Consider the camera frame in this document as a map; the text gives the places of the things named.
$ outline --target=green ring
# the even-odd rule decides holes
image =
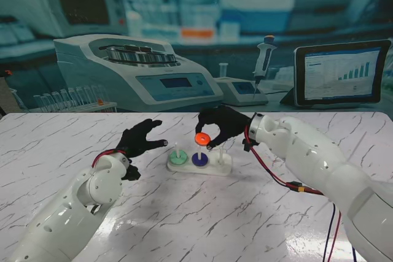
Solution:
[[[185,151],[183,150],[179,150],[179,154],[180,154],[180,158],[178,158],[176,156],[176,151],[174,150],[170,156],[169,156],[169,160],[172,164],[176,165],[176,166],[180,166],[183,165],[186,161],[187,161],[187,154],[185,153]]]

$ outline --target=black connector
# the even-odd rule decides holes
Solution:
[[[303,186],[303,184],[302,184],[301,182],[297,182],[297,181],[287,182],[286,184],[289,184],[289,185],[290,185],[290,186],[288,186],[288,188],[289,188],[290,190],[293,190],[293,191],[296,191],[296,192],[299,192],[299,189],[298,189],[298,188]]]

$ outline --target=white marble surface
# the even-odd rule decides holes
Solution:
[[[10,114],[0,120],[0,261],[10,256],[25,226],[80,169],[115,147],[125,128],[145,118],[163,120],[151,139],[169,146],[134,159],[142,177],[123,185],[115,207],[75,261],[321,261],[332,205],[322,196],[275,184],[243,136],[225,148],[233,157],[228,177],[166,169],[176,141],[193,143],[191,114]],[[376,180],[392,181],[393,123],[382,113],[270,113],[293,115],[331,137],[351,161]],[[217,134],[217,127],[206,131]],[[285,180],[295,180],[264,145],[257,151]],[[352,261],[341,227],[333,261]]]

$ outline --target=orange disc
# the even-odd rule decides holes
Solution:
[[[210,142],[210,136],[203,132],[197,133],[195,135],[195,142],[205,147]]]

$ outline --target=bar chart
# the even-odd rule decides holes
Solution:
[[[368,77],[368,70],[370,67],[370,63],[367,62],[360,65],[360,68],[356,66],[354,69],[349,70],[348,73],[345,73],[342,77],[339,77],[338,80],[347,80],[347,79],[358,79],[363,77]]]

